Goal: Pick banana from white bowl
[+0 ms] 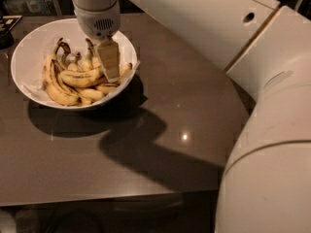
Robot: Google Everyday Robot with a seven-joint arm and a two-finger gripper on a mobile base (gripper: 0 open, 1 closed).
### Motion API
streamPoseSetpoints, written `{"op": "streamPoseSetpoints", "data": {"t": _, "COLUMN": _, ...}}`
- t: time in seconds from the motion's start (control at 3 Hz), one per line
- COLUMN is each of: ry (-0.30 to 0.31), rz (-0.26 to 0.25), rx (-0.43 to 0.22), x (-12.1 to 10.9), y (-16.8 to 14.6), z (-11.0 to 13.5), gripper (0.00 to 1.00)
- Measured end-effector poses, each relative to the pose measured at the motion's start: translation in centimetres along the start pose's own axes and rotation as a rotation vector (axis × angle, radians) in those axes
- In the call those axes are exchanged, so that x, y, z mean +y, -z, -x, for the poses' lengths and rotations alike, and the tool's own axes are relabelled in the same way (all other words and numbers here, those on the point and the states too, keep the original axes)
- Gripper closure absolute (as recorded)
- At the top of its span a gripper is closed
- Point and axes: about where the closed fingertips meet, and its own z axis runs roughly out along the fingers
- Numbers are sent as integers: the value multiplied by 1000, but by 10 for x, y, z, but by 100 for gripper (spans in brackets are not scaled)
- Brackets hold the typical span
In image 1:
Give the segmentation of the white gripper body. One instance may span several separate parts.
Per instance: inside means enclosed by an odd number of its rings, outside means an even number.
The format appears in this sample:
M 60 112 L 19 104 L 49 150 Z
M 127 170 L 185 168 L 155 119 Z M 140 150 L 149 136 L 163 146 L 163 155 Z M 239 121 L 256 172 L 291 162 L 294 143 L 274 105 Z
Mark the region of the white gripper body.
M 90 11 L 74 6 L 77 21 L 83 32 L 92 40 L 103 41 L 120 29 L 120 4 L 116 2 L 108 9 Z

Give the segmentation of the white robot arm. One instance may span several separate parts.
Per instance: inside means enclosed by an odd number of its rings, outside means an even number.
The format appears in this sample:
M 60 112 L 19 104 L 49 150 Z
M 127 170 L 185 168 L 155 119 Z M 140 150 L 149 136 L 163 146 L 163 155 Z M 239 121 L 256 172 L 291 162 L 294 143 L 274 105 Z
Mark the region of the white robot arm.
M 84 32 L 116 0 L 72 0 Z M 256 102 L 222 178 L 215 233 L 311 233 L 311 22 L 276 0 L 130 0 Z

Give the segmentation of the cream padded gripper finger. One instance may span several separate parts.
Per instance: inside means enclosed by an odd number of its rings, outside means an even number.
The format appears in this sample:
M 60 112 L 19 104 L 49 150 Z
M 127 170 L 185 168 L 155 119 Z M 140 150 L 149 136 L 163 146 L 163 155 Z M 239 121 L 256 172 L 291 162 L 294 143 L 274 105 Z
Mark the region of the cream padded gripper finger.
M 96 45 L 96 55 L 109 83 L 116 82 L 120 77 L 119 45 L 112 38 L 106 38 Z

